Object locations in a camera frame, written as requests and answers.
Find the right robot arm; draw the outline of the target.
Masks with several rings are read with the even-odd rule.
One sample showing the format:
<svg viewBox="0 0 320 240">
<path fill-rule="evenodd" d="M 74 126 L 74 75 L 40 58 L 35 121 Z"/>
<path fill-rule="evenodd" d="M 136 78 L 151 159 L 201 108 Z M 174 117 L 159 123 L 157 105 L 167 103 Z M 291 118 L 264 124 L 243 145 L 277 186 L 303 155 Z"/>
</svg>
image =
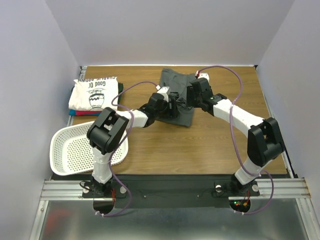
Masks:
<svg viewBox="0 0 320 240">
<path fill-rule="evenodd" d="M 234 145 L 233 128 L 247 137 L 247 159 L 231 177 L 230 189 L 235 195 L 246 192 L 261 171 L 286 150 L 276 119 L 258 117 L 236 106 L 226 96 L 213 94 L 206 78 L 195 79 L 187 87 L 187 105 L 228 122 Z"/>
</svg>

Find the grey t shirt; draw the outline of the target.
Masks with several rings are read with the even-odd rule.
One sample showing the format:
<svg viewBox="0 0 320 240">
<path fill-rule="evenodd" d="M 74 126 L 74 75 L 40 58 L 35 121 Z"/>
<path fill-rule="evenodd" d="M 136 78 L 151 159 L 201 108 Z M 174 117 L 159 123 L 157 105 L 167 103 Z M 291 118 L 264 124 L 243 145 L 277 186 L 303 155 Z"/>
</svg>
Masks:
<svg viewBox="0 0 320 240">
<path fill-rule="evenodd" d="M 195 76 L 174 71 L 171 68 L 163 68 L 161 71 L 159 85 L 169 87 L 170 93 L 175 96 L 177 117 L 172 117 L 168 113 L 157 120 L 163 123 L 190 127 L 192 125 L 194 108 L 187 106 L 187 87 L 191 86 L 191 81 Z"/>
</svg>

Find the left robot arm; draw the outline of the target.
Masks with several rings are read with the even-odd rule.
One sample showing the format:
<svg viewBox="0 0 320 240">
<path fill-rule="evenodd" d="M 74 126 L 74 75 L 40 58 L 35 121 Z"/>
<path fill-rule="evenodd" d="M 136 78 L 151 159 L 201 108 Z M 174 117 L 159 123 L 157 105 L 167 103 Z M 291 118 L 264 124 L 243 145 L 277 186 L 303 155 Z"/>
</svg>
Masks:
<svg viewBox="0 0 320 240">
<path fill-rule="evenodd" d="M 93 152 L 93 172 L 84 188 L 100 197 L 112 193 L 111 158 L 127 139 L 132 128 L 147 128 L 164 117 L 176 118 L 176 92 L 163 89 L 153 93 L 148 102 L 136 110 L 115 111 L 105 108 L 87 131 Z"/>
</svg>

